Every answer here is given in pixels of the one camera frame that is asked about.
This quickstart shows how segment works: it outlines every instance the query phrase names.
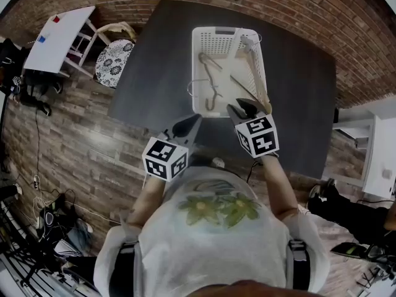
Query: sneaker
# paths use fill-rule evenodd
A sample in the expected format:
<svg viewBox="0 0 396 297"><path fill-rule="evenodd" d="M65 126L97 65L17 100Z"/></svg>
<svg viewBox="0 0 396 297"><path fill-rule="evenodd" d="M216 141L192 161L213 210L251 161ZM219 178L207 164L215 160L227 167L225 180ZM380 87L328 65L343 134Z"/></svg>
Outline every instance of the sneaker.
<svg viewBox="0 0 396 297"><path fill-rule="evenodd" d="M87 232L88 233L93 233L93 228L92 228L92 226L89 223L87 223L87 222L85 222L85 221L83 221L83 220L81 220L79 218L77 220L87 227Z"/></svg>
<svg viewBox="0 0 396 297"><path fill-rule="evenodd" d="M51 108L50 108L49 104L44 103L42 112L44 112L46 116L51 115Z"/></svg>
<svg viewBox="0 0 396 297"><path fill-rule="evenodd" d="M326 183L326 188L329 188L331 185L335 186L335 184L337 183L337 181L333 178L329 178L329 180Z"/></svg>
<svg viewBox="0 0 396 297"><path fill-rule="evenodd" d="M62 90L63 90L62 83L60 83L60 82L56 82L56 83L53 85L53 87L54 87L54 89L55 89L55 91L56 91L57 93L61 93Z"/></svg>
<svg viewBox="0 0 396 297"><path fill-rule="evenodd" d="M322 192L322 186L319 184L315 185L309 192L309 198L311 199L311 198L315 197L315 195L318 195L320 197L321 192Z"/></svg>
<svg viewBox="0 0 396 297"><path fill-rule="evenodd" d="M20 187L18 184L14 184L14 186L17 188L18 194L22 195L23 194L22 187Z"/></svg>

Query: plastic basket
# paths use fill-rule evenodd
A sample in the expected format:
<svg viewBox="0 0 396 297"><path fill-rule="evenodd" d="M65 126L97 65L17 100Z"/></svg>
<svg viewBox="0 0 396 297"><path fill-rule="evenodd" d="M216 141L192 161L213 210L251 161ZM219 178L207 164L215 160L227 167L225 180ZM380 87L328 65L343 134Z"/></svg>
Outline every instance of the plastic basket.
<svg viewBox="0 0 396 297"><path fill-rule="evenodd" d="M223 97L216 97L215 107L212 111L208 111L205 107L205 100L212 101L213 90L208 81L208 75L204 65L199 61L198 55L203 52L209 55L221 67L228 63L227 56L230 52L235 33L249 37L254 42L252 46L253 63L258 76L261 79L259 85L256 85L254 75L246 60L242 56L236 56L230 65L231 75L245 86L261 103L264 104L264 98L267 93L267 83L265 80L264 62L262 59L260 36L254 30L246 28L230 28L230 27L197 27L192 31L192 109L195 113L201 114L205 118L227 118L227 104L238 106L236 98L252 97L243 90L237 83L230 80L224 85L219 83L221 71L209 66L210 74L213 78L213 84L216 90ZM239 41L238 49L244 48Z"/></svg>

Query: black and white patterned cushion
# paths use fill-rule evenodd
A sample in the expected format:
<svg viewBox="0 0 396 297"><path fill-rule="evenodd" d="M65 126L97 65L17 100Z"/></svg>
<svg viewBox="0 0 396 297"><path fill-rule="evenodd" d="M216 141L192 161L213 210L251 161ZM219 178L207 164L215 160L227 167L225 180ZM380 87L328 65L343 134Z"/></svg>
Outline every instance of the black and white patterned cushion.
<svg viewBox="0 0 396 297"><path fill-rule="evenodd" d="M102 85L116 88L124 66L134 47L128 40L117 40L108 45L99 55L95 72Z"/></svg>

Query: black strap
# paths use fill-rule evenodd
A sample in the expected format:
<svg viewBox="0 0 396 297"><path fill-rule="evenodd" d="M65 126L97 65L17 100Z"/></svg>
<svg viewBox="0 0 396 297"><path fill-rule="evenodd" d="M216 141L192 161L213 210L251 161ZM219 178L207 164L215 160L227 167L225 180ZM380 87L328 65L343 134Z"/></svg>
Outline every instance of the black strap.
<svg viewBox="0 0 396 297"><path fill-rule="evenodd" d="M308 290L311 280L311 265L306 244L302 240L290 240L293 253L293 289Z"/></svg>
<svg viewBox="0 0 396 297"><path fill-rule="evenodd" d="M135 243L125 243L119 250L110 278L110 297L134 296Z"/></svg>

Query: yellow flower print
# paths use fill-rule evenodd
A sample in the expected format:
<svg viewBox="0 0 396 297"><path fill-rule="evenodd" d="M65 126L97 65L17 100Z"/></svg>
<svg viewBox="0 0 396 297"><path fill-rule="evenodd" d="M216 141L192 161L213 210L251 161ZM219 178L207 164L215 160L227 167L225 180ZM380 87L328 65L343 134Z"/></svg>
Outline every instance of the yellow flower print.
<svg viewBox="0 0 396 297"><path fill-rule="evenodd" d="M219 225L217 211L221 205L222 203L215 197L189 196L187 201L179 204L179 210L188 210L186 219L188 225L193 225L203 218L214 225Z"/></svg>
<svg viewBox="0 0 396 297"><path fill-rule="evenodd" d="M245 216L250 220L259 218L259 213L256 209L260 205L247 198L244 194L239 192L236 197L223 196L221 199L225 201L225 206L220 212L226 215L224 222L228 228L238 224Z"/></svg>

